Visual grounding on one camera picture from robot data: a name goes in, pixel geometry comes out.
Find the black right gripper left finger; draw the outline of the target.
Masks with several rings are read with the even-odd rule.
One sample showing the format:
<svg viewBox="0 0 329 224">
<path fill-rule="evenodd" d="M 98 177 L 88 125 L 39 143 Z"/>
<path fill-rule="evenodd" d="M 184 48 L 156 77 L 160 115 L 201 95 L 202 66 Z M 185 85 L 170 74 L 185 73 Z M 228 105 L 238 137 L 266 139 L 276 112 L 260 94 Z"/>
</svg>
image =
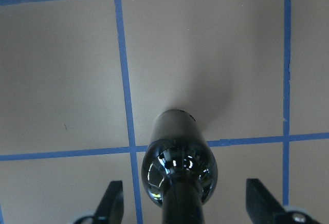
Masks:
<svg viewBox="0 0 329 224">
<path fill-rule="evenodd" d="M 80 217 L 74 223 L 121 223 L 123 213 L 123 183 L 111 181 L 94 214 Z"/>
</svg>

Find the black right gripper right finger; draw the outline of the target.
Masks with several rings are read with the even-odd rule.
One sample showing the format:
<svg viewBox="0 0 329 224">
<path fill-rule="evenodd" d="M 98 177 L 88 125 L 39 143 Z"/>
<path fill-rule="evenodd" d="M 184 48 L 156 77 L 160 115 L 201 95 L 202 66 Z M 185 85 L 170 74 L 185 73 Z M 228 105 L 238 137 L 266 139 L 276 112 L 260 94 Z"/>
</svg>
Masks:
<svg viewBox="0 0 329 224">
<path fill-rule="evenodd" d="M 252 223 L 318 223 L 303 210 L 281 205 L 257 178 L 246 180 L 246 211 Z"/>
</svg>

